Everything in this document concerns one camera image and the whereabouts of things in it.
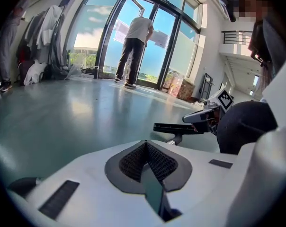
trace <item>glossy floor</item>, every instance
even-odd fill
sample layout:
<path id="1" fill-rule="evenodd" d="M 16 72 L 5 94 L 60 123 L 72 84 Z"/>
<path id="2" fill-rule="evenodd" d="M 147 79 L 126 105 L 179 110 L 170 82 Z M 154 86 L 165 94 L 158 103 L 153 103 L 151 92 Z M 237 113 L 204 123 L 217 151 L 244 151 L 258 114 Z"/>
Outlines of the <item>glossy floor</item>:
<path id="1" fill-rule="evenodd" d="M 155 122 L 182 123 L 197 109 L 166 93 L 111 80 L 49 81 L 0 94 L 0 175 L 4 184 L 47 177 L 76 157 L 134 140 L 166 141 Z M 182 147 L 219 152 L 211 133 Z"/>

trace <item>black rubber pad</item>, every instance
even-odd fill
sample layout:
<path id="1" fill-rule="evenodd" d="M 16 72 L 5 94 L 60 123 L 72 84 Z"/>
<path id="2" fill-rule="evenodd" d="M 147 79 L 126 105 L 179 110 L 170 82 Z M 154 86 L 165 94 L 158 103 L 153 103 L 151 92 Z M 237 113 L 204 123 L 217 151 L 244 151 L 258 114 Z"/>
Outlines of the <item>black rubber pad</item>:
<path id="1" fill-rule="evenodd" d="M 80 183 L 69 180 L 64 182 L 39 211 L 49 218 L 56 219 L 79 185 Z"/>
<path id="2" fill-rule="evenodd" d="M 216 166 L 228 168 L 228 169 L 230 169 L 232 167 L 232 163 L 230 163 L 230 162 L 219 161 L 219 160 L 215 160 L 215 159 L 211 160 L 209 163 L 216 165 Z"/>

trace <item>door frame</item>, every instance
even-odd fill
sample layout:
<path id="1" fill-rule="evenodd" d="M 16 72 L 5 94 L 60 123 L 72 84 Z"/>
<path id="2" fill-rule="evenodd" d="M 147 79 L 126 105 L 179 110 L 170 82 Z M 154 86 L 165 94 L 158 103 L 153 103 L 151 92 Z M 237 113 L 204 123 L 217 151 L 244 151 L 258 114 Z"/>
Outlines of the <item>door frame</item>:
<path id="1" fill-rule="evenodd" d="M 97 56 L 96 56 L 96 61 L 98 61 L 98 69 L 95 70 L 95 78 L 104 78 L 104 79 L 106 79 L 105 77 L 100 77 L 99 73 L 103 72 L 108 43 L 109 43 L 110 37 L 111 37 L 111 35 L 113 33 L 116 20 L 117 20 L 119 14 L 121 12 L 121 9 L 124 6 L 126 1 L 127 0 L 121 0 L 119 2 L 117 8 L 115 9 L 115 12 L 114 12 L 113 16 L 111 16 L 111 19 L 110 19 L 110 21 L 108 23 L 106 31 L 105 31 L 105 28 L 103 30 L 104 37 L 103 37 L 102 40 L 100 40 L 100 41 L 102 41 L 102 45 L 101 45 L 102 47 L 101 47 L 101 49 L 98 50 L 98 53 L 97 53 Z M 144 10 L 144 7 L 137 0 L 131 0 L 131 1 L 135 5 L 137 5 L 138 8 L 141 10 L 140 13 Z"/>
<path id="2" fill-rule="evenodd" d="M 108 33 L 112 32 L 112 28 L 110 25 L 112 24 L 113 22 L 113 19 L 116 18 L 116 14 L 119 14 L 123 4 L 121 5 L 122 2 L 125 2 L 125 0 L 117 0 L 117 2 L 115 3 L 107 21 L 106 21 L 106 24 L 104 26 L 104 29 L 103 29 L 103 32 L 102 32 L 102 35 L 101 35 L 101 38 L 100 38 L 100 42 L 99 42 L 99 45 L 98 45 L 98 51 L 97 51 L 97 55 L 96 55 L 96 64 L 95 64 L 95 70 L 94 70 L 94 78 L 97 79 L 98 78 L 98 73 L 99 73 L 99 68 L 100 66 L 104 66 L 101 62 L 102 62 L 102 58 L 101 58 L 101 55 L 104 54 L 103 53 L 103 50 L 104 50 L 104 44 L 105 44 L 105 41 L 106 41 L 106 37 L 108 35 Z M 166 11 L 170 11 L 172 12 L 173 14 L 176 15 L 176 20 L 175 20 L 175 23 L 174 23 L 174 26 L 173 26 L 173 29 L 172 29 L 172 32 L 171 32 L 171 37 L 170 37 L 170 41 L 169 41 L 169 44 L 168 44 L 168 48 L 167 48 L 167 51 L 166 51 L 166 55 L 164 57 L 164 62 L 163 62 L 163 66 L 162 66 L 162 69 L 161 69 L 161 72 L 159 74 L 159 78 L 158 78 L 158 82 L 155 86 L 154 83 L 145 83 L 145 86 L 147 87 L 152 87 L 152 88 L 156 88 L 156 89 L 161 89 L 163 83 L 164 83 L 164 79 L 166 77 L 166 74 L 168 72 L 168 69 L 169 69 L 169 63 L 170 63 L 170 60 L 171 60 L 171 57 L 172 57 L 172 53 L 173 53 L 173 49 L 174 49 L 174 46 L 175 46 L 175 43 L 176 43 L 176 39 L 177 39 L 177 36 L 178 36 L 178 32 L 179 32 L 179 26 L 180 26 L 180 23 L 181 23 L 181 20 L 183 20 L 184 22 L 186 22 L 188 25 L 190 25 L 197 34 L 200 33 L 201 31 L 201 26 L 198 25 L 190 16 L 188 16 L 187 14 L 185 14 L 185 12 L 183 11 L 183 8 L 184 8 L 184 3 L 186 0 L 182 0 L 183 2 L 183 6 L 182 8 L 178 8 L 176 7 L 175 5 L 169 3 L 168 1 L 166 0 L 148 0 L 148 1 L 151 1 L 151 2 L 154 2 L 156 4 L 159 4 L 161 6 L 161 8 Z M 83 0 L 82 3 L 80 4 L 79 8 L 77 9 L 73 19 L 72 19 L 72 22 L 70 24 L 70 27 L 69 27 L 69 30 L 68 30 L 68 33 L 67 33 L 67 38 L 64 42 L 64 48 L 66 50 L 66 45 L 67 45 L 67 42 L 68 42 L 68 37 L 69 37 L 69 34 L 70 34 L 70 31 L 72 29 L 72 26 L 75 22 L 75 20 L 77 19 L 77 14 L 79 13 L 80 9 L 82 6 L 85 6 L 87 0 Z"/>
<path id="3" fill-rule="evenodd" d="M 157 16 L 157 12 L 158 12 L 159 9 L 162 9 L 163 11 L 165 11 L 165 12 L 171 14 L 172 16 L 174 16 L 175 17 L 175 21 L 174 21 L 174 25 L 173 25 L 172 30 L 171 30 L 170 40 L 169 40 L 169 43 L 168 43 L 168 46 L 167 46 L 167 50 L 166 50 L 166 53 L 165 53 L 165 56 L 164 56 L 164 60 L 163 60 L 163 63 L 162 63 L 162 67 L 161 67 L 160 73 L 158 75 L 157 83 L 153 83 L 153 82 L 149 82 L 149 81 L 146 81 L 146 80 L 138 79 L 140 68 L 141 68 L 141 63 L 142 63 L 144 52 L 145 52 L 145 48 L 144 48 L 143 54 L 141 56 L 140 64 L 138 66 L 137 77 L 136 77 L 136 84 L 140 85 L 140 86 L 151 87 L 151 88 L 160 90 L 162 85 L 163 85 L 164 78 L 165 78 L 165 76 L 167 74 L 167 71 L 168 71 L 169 63 L 170 63 L 170 60 L 171 60 L 171 57 L 172 57 L 172 54 L 173 54 L 173 50 L 174 50 L 174 45 L 176 44 L 176 40 L 177 40 L 177 36 L 178 36 L 177 31 L 179 31 L 178 24 L 180 23 L 180 19 L 179 19 L 179 16 L 177 14 L 171 12 L 169 9 L 166 9 L 165 7 L 163 7 L 160 4 L 155 3 L 154 7 L 156 7 L 156 10 L 155 10 L 154 13 L 151 13 L 151 15 L 149 17 L 149 19 L 152 22 L 154 22 L 154 20 L 155 20 L 155 18 Z"/>

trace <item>balcony railing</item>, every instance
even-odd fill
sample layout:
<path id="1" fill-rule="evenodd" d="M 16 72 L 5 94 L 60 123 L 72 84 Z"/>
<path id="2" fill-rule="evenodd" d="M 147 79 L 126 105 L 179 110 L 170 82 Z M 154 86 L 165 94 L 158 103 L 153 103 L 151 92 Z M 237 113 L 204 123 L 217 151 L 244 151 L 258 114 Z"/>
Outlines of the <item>balcony railing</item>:
<path id="1" fill-rule="evenodd" d="M 249 45 L 251 40 L 252 31 L 234 30 L 222 31 L 224 44 L 243 44 Z"/>

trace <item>white t-shirt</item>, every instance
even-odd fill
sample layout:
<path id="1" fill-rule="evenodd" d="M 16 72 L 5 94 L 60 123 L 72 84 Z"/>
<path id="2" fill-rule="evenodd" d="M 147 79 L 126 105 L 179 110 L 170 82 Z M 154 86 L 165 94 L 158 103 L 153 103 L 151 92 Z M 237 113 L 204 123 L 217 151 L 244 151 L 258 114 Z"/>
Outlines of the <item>white t-shirt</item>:
<path id="1" fill-rule="evenodd" d="M 146 41 L 149 28 L 152 26 L 152 21 L 145 17 L 136 17 L 129 26 L 129 31 L 126 38 L 137 38 L 143 43 Z"/>

